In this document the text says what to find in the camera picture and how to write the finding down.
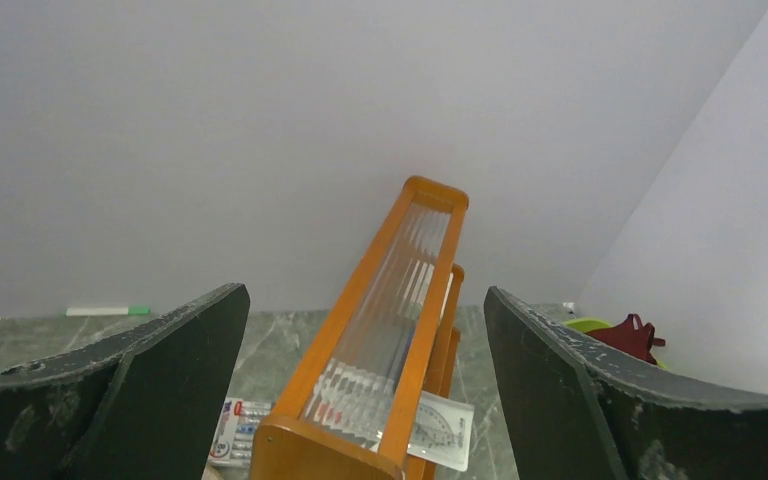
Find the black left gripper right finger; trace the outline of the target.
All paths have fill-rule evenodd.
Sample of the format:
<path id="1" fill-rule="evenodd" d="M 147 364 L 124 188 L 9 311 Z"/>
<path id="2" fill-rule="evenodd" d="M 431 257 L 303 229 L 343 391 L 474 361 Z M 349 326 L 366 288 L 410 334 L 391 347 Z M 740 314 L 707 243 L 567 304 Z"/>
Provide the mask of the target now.
<path id="1" fill-rule="evenodd" d="M 768 395 L 672 373 L 498 287 L 483 304 L 523 479 L 768 479 Z"/>

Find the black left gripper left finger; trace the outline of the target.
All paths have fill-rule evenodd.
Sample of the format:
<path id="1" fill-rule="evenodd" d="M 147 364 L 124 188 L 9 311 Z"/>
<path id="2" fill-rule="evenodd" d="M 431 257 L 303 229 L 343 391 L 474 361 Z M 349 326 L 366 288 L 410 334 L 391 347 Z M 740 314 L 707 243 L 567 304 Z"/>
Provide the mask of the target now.
<path id="1" fill-rule="evenodd" d="M 200 478 L 249 309 L 228 283 L 0 372 L 0 479 Z"/>

